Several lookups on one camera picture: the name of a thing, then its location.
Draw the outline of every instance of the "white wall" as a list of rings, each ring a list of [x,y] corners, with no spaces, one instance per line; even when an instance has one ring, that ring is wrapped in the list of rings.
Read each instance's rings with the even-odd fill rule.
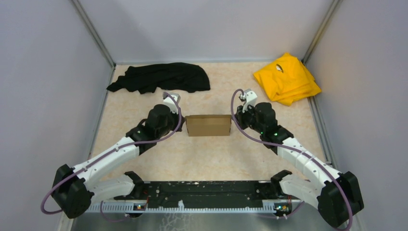
[[[329,0],[81,0],[117,63],[302,58]]]
[[[6,0],[0,70],[0,230],[55,230],[41,199],[59,166],[87,158],[110,66],[70,1]]]
[[[357,175],[368,231],[406,230],[408,1],[344,1],[307,67],[338,167]]]

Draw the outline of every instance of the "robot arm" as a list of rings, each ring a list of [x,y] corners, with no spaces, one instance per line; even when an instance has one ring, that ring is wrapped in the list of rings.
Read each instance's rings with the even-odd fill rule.
[[[111,180],[100,179],[124,162],[155,146],[171,130],[181,131],[184,118],[179,115],[175,104],[180,101],[180,96],[174,93],[170,95],[174,101],[165,97],[163,104],[154,106],[147,119],[142,120],[106,151],[72,168],[63,165],[57,170],[53,186],[76,174],[51,194],[69,218],[78,217],[94,203],[132,193],[141,180],[133,172]],[[177,128],[179,116],[181,121]]]
[[[302,180],[290,171],[281,171],[271,178],[271,187],[276,195],[293,195],[305,201],[316,208],[331,226],[339,227],[347,221],[348,211],[339,189],[328,176],[330,174],[344,191],[353,215],[362,210],[364,204],[357,178],[351,172],[343,174],[316,158],[290,131],[278,125],[271,104],[255,105],[256,98],[255,92],[250,89],[240,95],[244,105],[239,106],[235,114],[239,127],[251,128],[260,133],[261,141],[280,144],[264,145],[276,155],[288,160],[308,178]]]

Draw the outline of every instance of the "folded yellow shirt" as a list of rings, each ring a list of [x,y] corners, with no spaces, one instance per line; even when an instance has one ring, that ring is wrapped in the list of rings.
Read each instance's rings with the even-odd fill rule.
[[[289,53],[255,72],[254,77],[270,100],[287,106],[321,92],[307,68]]]

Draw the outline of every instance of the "cardboard box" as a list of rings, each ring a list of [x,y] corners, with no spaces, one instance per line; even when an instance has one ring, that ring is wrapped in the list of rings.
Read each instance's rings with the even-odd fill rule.
[[[189,115],[186,127],[189,136],[229,136],[231,115]]]

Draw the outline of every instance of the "beige floor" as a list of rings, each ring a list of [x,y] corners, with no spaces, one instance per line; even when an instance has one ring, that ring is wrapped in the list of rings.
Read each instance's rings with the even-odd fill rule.
[[[251,88],[258,95],[257,102],[269,102],[266,94],[252,77],[252,73],[267,63],[203,63],[200,65],[210,78],[211,90],[180,94],[182,114],[229,114],[230,99],[237,88]],[[116,67],[113,81],[127,70]],[[139,121],[147,117],[152,107],[162,101],[163,90],[140,95],[121,89],[110,92],[92,155],[112,146]],[[241,102],[235,100],[235,108]],[[278,122],[318,158],[322,149],[306,99],[284,106],[272,102]],[[247,131],[259,138],[256,132]],[[131,160],[107,178],[134,171],[143,180],[267,180],[287,169],[300,174],[286,160],[277,157],[263,145],[244,137],[232,123],[228,137],[188,137],[186,129],[168,140],[158,143],[141,156]]]

